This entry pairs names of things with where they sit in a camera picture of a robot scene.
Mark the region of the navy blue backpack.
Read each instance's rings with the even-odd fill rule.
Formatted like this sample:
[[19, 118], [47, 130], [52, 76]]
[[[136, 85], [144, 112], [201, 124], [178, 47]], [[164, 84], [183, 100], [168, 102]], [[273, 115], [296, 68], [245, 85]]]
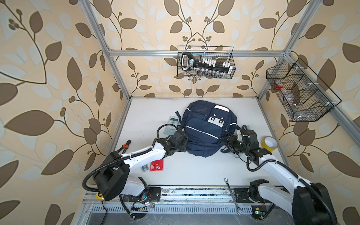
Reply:
[[188, 137], [187, 152], [198, 157], [214, 155], [225, 145], [226, 137], [241, 129], [229, 108], [208, 101], [192, 102], [182, 116], [175, 114]]

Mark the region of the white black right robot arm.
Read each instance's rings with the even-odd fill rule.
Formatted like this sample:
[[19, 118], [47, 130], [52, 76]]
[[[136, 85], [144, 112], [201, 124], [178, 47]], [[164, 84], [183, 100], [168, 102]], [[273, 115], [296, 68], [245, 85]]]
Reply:
[[262, 148], [254, 130], [241, 128], [241, 138], [228, 135], [222, 138], [234, 154], [247, 157], [246, 167], [250, 172], [260, 169], [268, 172], [282, 187], [271, 185], [265, 179], [252, 181], [247, 195], [250, 201], [272, 202], [293, 217], [297, 225], [336, 225], [338, 223], [327, 188], [301, 177], [290, 167], [280, 162], [273, 154]]

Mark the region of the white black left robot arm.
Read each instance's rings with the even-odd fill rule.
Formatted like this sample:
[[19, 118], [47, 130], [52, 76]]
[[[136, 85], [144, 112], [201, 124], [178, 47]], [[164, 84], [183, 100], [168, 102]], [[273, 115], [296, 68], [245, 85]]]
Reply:
[[146, 182], [140, 177], [132, 177], [134, 170], [153, 161], [172, 156], [176, 152], [186, 152], [188, 136], [179, 128], [173, 135], [160, 138], [135, 152], [120, 154], [111, 152], [100, 165], [82, 181], [82, 188], [89, 192], [100, 193], [105, 201], [119, 195], [139, 197], [145, 193]]

